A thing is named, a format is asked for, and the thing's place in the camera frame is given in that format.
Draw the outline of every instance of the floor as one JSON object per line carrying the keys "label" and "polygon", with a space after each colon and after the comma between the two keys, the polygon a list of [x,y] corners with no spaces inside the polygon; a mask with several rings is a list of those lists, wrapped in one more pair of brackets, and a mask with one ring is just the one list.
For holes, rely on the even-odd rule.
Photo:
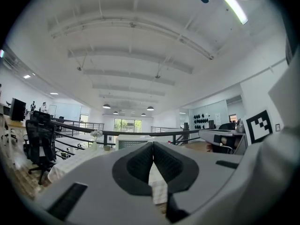
{"label": "floor", "polygon": [[196,142],[191,142],[189,144],[183,145],[183,147],[193,149],[196,151],[207,152],[209,150],[208,145],[209,145],[208,142],[196,141]]}
{"label": "floor", "polygon": [[[3,120],[2,116],[0,115],[1,136],[4,134],[2,123]],[[32,174],[28,174],[28,170],[36,167],[36,165],[33,165],[32,162],[26,158],[23,152],[24,139],[22,133],[18,130],[13,131],[12,133],[15,134],[18,139],[18,142],[15,142],[15,139],[12,139],[15,165],[12,164],[11,160],[9,159],[9,145],[7,137],[0,139],[0,160],[15,189],[24,197],[34,200],[39,193],[43,192],[51,184],[47,178],[48,172],[45,172],[43,175],[42,185],[38,185],[40,171],[33,171]],[[159,204],[157,207],[162,214],[166,213],[165,203]]]}

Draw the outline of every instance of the white table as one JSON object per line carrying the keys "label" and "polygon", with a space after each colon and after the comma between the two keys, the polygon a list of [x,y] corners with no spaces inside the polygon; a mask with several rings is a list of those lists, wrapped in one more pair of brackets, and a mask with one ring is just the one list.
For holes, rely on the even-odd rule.
{"label": "white table", "polygon": [[[115,149],[111,149],[110,151],[104,151],[103,148],[95,150],[93,146],[87,148],[86,150],[78,150],[78,153],[76,155],[71,156],[70,158],[54,165],[48,174],[48,179],[50,180],[50,182],[55,182],[56,180],[62,178],[66,173],[76,168],[81,163],[96,156],[105,155],[114,151]],[[159,173],[154,163],[150,170],[149,185],[152,187],[152,196],[154,204],[166,203],[167,183]]]}
{"label": "white table", "polygon": [[13,164],[15,164],[15,158],[13,155],[13,145],[11,143],[11,129],[14,130],[21,130],[22,134],[24,135],[23,131],[26,130],[25,121],[13,121],[10,119],[9,116],[3,115],[3,129],[5,130],[5,124],[8,127],[8,144],[9,144],[9,157]]}

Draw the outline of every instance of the flower vase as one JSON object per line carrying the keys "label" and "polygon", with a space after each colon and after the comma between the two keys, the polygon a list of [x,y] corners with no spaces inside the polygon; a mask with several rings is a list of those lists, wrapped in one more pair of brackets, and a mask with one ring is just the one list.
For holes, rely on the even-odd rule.
{"label": "flower vase", "polygon": [[99,144],[97,144],[96,141],[93,142],[93,148],[95,151],[99,150]]}

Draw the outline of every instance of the railing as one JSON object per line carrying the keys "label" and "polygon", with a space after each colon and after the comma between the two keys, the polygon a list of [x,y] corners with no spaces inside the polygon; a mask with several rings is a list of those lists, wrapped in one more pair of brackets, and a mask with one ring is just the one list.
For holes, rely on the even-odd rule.
{"label": "railing", "polygon": [[[65,119],[58,119],[58,118],[51,118],[51,120],[63,124],[71,125],[74,127],[79,127],[79,128],[90,128],[93,130],[101,130],[101,131],[104,129],[104,123],[81,122],[81,121],[65,120]],[[85,132],[75,131],[73,129],[65,128],[62,126],[57,126],[55,131],[59,131],[61,135],[68,135],[68,136],[85,134]]]}
{"label": "railing", "polygon": [[175,127],[151,127],[152,133],[163,133],[168,129],[177,129]]}
{"label": "railing", "polygon": [[[77,150],[84,150],[85,148],[83,147],[80,147],[80,146],[76,146],[76,145],[71,145],[71,144],[68,144],[68,143],[65,143],[65,142],[62,142],[62,141],[59,141],[57,140],[57,136],[63,136],[63,137],[69,137],[69,138],[72,138],[72,139],[75,139],[75,140],[78,140],[78,141],[81,141],[81,142],[87,142],[87,143],[91,143],[92,141],[90,140],[84,140],[84,139],[81,139],[81,138],[78,138],[78,137],[73,137],[72,135],[67,135],[67,134],[62,134],[61,132],[58,132],[57,131],[57,128],[65,128],[65,129],[68,129],[68,130],[72,130],[72,131],[78,131],[80,134],[84,134],[84,133],[91,133],[92,131],[94,131],[95,129],[91,129],[91,128],[86,128],[86,127],[81,127],[81,126],[73,126],[73,125],[69,125],[69,124],[66,124],[66,123],[61,123],[61,122],[58,122],[56,121],[56,119],[53,119],[52,120],[52,124],[54,124],[55,126],[55,135],[54,135],[54,140],[58,143],[61,143],[63,145],[66,145],[70,148],[75,148]],[[102,144],[102,145],[111,145],[114,146],[115,144],[114,143],[108,143],[107,142],[107,136],[119,136],[119,135],[149,135],[149,136],[152,136],[152,137],[156,137],[156,136],[172,136],[172,144],[174,145],[178,145],[179,143],[181,142],[186,142],[186,141],[190,141],[190,140],[195,140],[195,139],[199,139],[198,138],[193,138],[193,139],[188,139],[188,140],[182,140],[182,138],[184,137],[184,135],[189,135],[189,134],[193,134],[193,133],[198,133],[199,130],[193,130],[193,131],[178,131],[178,132],[155,132],[155,133],[128,133],[128,132],[113,132],[113,131],[102,131],[103,132],[103,142],[97,142],[97,144]],[[55,148],[59,151],[61,151],[62,153],[65,153],[65,154],[68,154],[69,155],[74,155],[73,152],[71,151],[68,151],[68,150],[65,150],[65,149],[62,149],[62,148],[59,148],[57,146],[55,146]],[[63,157],[63,154],[59,155],[59,154],[56,154],[58,157],[62,158],[62,159],[67,159],[67,157]]]}

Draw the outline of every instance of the potted plant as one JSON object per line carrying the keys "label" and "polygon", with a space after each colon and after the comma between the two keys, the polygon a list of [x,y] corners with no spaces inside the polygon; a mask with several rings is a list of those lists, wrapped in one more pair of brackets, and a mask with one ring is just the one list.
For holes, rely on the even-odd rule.
{"label": "potted plant", "polygon": [[97,149],[99,147],[99,145],[97,144],[97,139],[98,137],[101,137],[103,135],[103,132],[101,130],[95,130],[92,131],[90,134],[94,137],[93,146],[95,147],[95,149]]}

